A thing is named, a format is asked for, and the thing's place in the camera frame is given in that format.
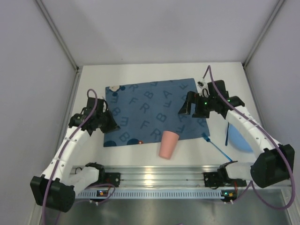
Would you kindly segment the blue letter-print placemat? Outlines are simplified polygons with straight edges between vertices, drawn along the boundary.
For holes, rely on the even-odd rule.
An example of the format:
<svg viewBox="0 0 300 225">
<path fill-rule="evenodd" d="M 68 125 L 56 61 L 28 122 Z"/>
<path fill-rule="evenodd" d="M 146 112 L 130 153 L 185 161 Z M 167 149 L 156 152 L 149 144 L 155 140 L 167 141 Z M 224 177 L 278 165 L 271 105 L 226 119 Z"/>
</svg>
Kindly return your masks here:
<svg viewBox="0 0 300 225">
<path fill-rule="evenodd" d="M 178 114 L 189 91 L 197 91 L 193 78 L 106 87 L 105 99 L 120 129 L 104 135 L 104 147 L 158 143 L 164 131 L 180 140 L 210 135 L 206 119 Z"/>
</svg>

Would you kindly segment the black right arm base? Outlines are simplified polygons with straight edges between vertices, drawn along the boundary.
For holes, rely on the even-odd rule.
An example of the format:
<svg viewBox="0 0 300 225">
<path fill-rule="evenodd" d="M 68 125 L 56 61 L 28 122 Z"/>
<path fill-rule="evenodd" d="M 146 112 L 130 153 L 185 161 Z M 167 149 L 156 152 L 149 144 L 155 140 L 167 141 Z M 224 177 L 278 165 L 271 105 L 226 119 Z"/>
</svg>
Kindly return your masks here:
<svg viewBox="0 0 300 225">
<path fill-rule="evenodd" d="M 247 182 L 241 179 L 225 181 L 217 172 L 204 172 L 204 185 L 206 188 L 218 189 L 220 187 L 246 187 Z"/>
</svg>

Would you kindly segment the pink plastic cup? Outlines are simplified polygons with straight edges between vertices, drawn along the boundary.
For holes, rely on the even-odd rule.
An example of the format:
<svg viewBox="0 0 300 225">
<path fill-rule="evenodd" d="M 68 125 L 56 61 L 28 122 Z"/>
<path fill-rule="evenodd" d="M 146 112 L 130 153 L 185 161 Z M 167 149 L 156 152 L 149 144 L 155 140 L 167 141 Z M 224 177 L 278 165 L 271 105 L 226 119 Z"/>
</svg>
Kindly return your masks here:
<svg viewBox="0 0 300 225">
<path fill-rule="evenodd" d="M 171 131 L 164 131 L 161 139 L 159 157 L 164 159 L 171 159 L 176 148 L 179 135 Z"/>
</svg>

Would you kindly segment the blue metallic fork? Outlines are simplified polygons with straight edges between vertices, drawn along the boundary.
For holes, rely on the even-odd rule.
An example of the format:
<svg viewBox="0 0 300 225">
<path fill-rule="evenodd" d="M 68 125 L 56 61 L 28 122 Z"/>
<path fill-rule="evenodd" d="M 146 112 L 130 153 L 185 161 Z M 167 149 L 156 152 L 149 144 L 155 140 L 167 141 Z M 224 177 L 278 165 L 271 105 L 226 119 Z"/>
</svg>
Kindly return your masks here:
<svg viewBox="0 0 300 225">
<path fill-rule="evenodd" d="M 225 154 L 216 144 L 214 144 L 211 139 L 205 134 L 205 133 L 202 133 L 202 137 L 205 139 L 206 142 L 208 143 L 211 143 L 224 157 L 226 157 L 226 159 L 229 161 L 229 162 L 232 162 L 233 160 L 227 155 Z"/>
</svg>

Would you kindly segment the light blue plate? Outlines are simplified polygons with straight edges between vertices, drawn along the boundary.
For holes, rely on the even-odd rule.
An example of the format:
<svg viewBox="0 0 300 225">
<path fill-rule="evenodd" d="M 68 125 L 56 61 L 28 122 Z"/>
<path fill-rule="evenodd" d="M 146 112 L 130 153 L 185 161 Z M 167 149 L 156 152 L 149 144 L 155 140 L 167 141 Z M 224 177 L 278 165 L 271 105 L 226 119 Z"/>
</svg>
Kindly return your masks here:
<svg viewBox="0 0 300 225">
<path fill-rule="evenodd" d="M 246 153 L 253 152 L 248 142 L 232 124 L 230 124 L 229 126 L 228 142 L 230 142 L 233 147 L 235 147 L 239 151 Z"/>
</svg>

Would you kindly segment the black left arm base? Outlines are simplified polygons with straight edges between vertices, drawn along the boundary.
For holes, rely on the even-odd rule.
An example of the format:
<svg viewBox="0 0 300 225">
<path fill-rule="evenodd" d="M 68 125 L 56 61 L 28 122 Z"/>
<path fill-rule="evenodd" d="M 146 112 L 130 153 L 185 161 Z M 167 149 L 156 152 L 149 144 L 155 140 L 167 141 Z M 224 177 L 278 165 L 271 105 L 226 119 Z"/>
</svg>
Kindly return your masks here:
<svg viewBox="0 0 300 225">
<path fill-rule="evenodd" d="M 99 175 L 98 181 L 96 184 L 113 184 L 116 188 L 120 185 L 121 174 L 119 172 L 104 172 Z"/>
</svg>

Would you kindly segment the blue metallic spoon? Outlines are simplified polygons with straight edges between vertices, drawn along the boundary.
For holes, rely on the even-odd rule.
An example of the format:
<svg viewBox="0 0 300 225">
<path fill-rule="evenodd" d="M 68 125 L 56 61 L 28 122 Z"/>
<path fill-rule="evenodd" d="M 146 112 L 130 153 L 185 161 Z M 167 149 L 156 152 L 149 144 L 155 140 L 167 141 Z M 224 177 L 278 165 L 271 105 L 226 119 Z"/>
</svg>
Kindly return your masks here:
<svg viewBox="0 0 300 225">
<path fill-rule="evenodd" d="M 227 146 L 227 145 L 228 145 L 229 126 L 230 126 L 230 123 L 228 122 L 228 123 L 227 123 L 227 129 L 226 129 L 226 139 L 225 139 L 225 146 Z"/>
</svg>

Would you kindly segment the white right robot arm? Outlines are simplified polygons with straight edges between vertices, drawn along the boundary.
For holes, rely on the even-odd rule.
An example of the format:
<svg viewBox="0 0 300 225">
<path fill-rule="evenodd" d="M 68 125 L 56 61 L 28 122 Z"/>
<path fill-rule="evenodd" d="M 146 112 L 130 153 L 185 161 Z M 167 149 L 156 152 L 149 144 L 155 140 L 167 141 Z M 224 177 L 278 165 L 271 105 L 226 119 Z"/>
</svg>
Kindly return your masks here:
<svg viewBox="0 0 300 225">
<path fill-rule="evenodd" d="M 197 83 L 200 92 L 187 94 L 187 113 L 195 104 L 195 118 L 209 118 L 211 112 L 220 114 L 233 125 L 250 146 L 254 162 L 233 160 L 222 164 L 218 172 L 225 181 L 249 180 L 260 188 L 266 188 L 284 180 L 292 180 L 295 151 L 289 144 L 282 145 L 272 138 L 251 116 L 245 103 L 238 96 L 230 96 L 225 82 L 218 80 Z"/>
</svg>

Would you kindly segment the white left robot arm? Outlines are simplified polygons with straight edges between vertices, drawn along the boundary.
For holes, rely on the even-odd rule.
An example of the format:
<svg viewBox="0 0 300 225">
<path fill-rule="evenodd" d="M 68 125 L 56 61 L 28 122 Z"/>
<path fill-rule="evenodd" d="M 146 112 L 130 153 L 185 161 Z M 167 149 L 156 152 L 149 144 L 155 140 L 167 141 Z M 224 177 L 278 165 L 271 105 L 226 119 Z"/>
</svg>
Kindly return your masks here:
<svg viewBox="0 0 300 225">
<path fill-rule="evenodd" d="M 111 198 L 116 186 L 106 178 L 105 168 L 98 163 L 88 163 L 75 175 L 72 168 L 79 153 L 86 146 L 93 132 L 100 129 L 107 134 L 119 130 L 108 103 L 97 96 L 88 97 L 86 106 L 74 114 L 66 135 L 48 167 L 40 176 L 34 176 L 30 187 L 36 204 L 42 207 L 68 212 L 76 196 L 90 188 L 108 188 L 106 198 Z"/>
</svg>

